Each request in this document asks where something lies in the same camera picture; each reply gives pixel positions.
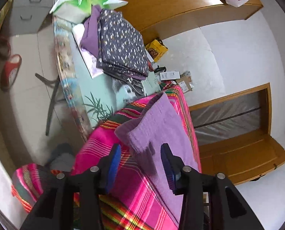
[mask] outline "tile floor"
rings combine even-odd
[[[84,142],[65,101],[55,106],[49,136],[45,135],[53,88],[40,82],[35,73],[49,80],[58,76],[52,23],[37,34],[17,35],[9,40],[12,54],[20,54],[22,64],[10,91],[0,90],[0,128],[15,165],[43,165],[51,150],[65,142],[77,153]],[[60,87],[58,98],[63,96]]]

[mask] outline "dark gray floral fabric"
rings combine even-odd
[[[148,57],[142,35],[121,12],[102,9],[98,18],[97,67],[131,76],[148,76]]]

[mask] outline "wooden door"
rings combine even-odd
[[[235,184],[261,177],[285,163],[285,150],[262,130],[200,148],[202,173],[225,173]]]

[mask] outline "drawer handle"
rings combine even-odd
[[[29,0],[30,3],[41,3],[42,0]]]
[[[32,19],[32,15],[30,15],[29,18],[23,18],[21,15],[20,15],[20,18],[22,21],[30,21]]]

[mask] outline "slipper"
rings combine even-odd
[[[12,87],[17,77],[21,62],[22,58],[19,54],[10,56],[9,59],[5,62],[1,74],[1,89],[3,91],[7,91]]]
[[[0,36],[0,58],[8,60],[11,54],[11,46],[6,37]]]

